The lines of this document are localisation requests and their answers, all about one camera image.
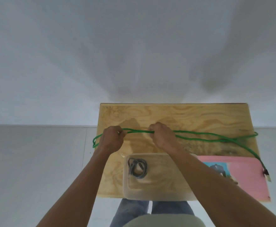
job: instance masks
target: forearm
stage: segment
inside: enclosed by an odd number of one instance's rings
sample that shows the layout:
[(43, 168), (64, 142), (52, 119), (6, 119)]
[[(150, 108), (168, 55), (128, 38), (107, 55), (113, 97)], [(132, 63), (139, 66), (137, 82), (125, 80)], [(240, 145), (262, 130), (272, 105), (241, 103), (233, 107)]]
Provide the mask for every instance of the forearm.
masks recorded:
[(37, 226), (86, 227), (108, 157), (108, 154), (98, 149)]
[(276, 226), (276, 216), (180, 146), (169, 151), (216, 226)]

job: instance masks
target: printed picture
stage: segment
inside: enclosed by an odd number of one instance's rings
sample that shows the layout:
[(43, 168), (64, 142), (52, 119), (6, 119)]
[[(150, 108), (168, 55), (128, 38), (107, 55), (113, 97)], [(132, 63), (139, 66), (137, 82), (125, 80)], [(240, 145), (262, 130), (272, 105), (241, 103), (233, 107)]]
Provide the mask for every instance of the printed picture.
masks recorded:
[(210, 168), (214, 169), (215, 171), (217, 171), (221, 176), (230, 179), (236, 185), (238, 185), (238, 182), (231, 176), (227, 168), (227, 163), (223, 163), (223, 162), (203, 162), (203, 163), (209, 166)]

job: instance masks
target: green rope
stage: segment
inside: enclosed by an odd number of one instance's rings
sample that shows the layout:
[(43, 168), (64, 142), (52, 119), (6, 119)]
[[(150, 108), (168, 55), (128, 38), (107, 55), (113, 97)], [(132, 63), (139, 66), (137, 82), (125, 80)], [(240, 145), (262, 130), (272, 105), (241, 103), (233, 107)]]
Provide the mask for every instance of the green rope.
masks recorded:
[[(122, 128), (123, 130), (126, 130), (128, 131), (127, 133), (130, 134), (130, 133), (154, 133), (154, 131), (146, 131), (146, 130), (136, 130), (136, 129), (130, 129), (130, 128)], [(241, 146), (242, 148), (244, 148), (245, 150), (247, 150), (248, 152), (252, 153), (253, 156), (255, 156), (255, 158), (257, 158), (264, 170), (267, 171), (266, 167), (264, 166), (263, 162), (261, 161), (260, 157), (257, 155), (256, 152), (254, 152), (252, 149), (250, 149), (249, 147), (243, 145), (242, 143), (238, 142), (238, 140), (243, 140), (243, 139), (249, 139), (249, 138), (253, 138), (253, 137), (256, 137), (258, 135), (257, 132), (255, 132), (254, 134), (252, 135), (245, 135), (245, 136), (238, 136), (238, 137), (235, 137), (235, 138), (229, 138), (229, 137), (226, 137), (226, 136), (223, 136), (223, 135), (218, 135), (218, 134), (215, 134), (215, 133), (208, 133), (208, 132), (196, 132), (196, 131), (182, 131), (182, 130), (174, 130), (173, 132), (175, 133), (189, 133), (189, 134), (195, 134), (195, 135), (212, 135), (212, 136), (216, 136), (216, 137), (219, 137), (219, 139), (215, 139), (215, 140), (207, 140), (207, 139), (199, 139), (199, 138), (188, 138), (188, 137), (184, 137), (184, 136), (181, 136), (181, 135), (177, 135), (176, 134), (176, 137), (180, 138), (180, 139), (184, 139), (184, 140), (193, 140), (193, 141), (203, 141), (203, 142), (208, 142), (208, 143), (217, 143), (217, 142), (233, 142), (239, 146)], [(94, 139), (93, 139), (93, 148), (97, 147), (98, 144), (96, 144), (96, 139), (98, 139), (99, 137), (101, 137), (102, 134), (96, 136)]]

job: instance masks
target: blue jeans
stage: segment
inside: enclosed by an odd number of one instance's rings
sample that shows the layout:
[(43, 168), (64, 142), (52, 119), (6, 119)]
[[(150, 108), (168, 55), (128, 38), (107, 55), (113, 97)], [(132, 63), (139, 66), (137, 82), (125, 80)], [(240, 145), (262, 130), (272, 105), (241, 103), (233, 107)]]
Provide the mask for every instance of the blue jeans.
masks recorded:
[[(110, 227), (122, 227), (136, 217), (147, 214), (149, 201), (128, 200), (123, 198)], [(193, 210), (186, 201), (153, 202), (152, 214), (190, 214)]]

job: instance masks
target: plastic container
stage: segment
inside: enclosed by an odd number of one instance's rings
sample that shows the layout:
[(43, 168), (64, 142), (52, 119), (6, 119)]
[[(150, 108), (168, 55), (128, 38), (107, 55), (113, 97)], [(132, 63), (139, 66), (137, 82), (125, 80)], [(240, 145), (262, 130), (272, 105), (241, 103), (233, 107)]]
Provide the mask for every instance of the plastic container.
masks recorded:
[[(137, 179), (129, 174), (129, 158), (146, 160), (148, 172), (144, 178)], [(123, 194), (125, 198), (131, 200), (196, 200), (178, 167), (165, 153), (137, 153), (126, 156), (123, 171)]]

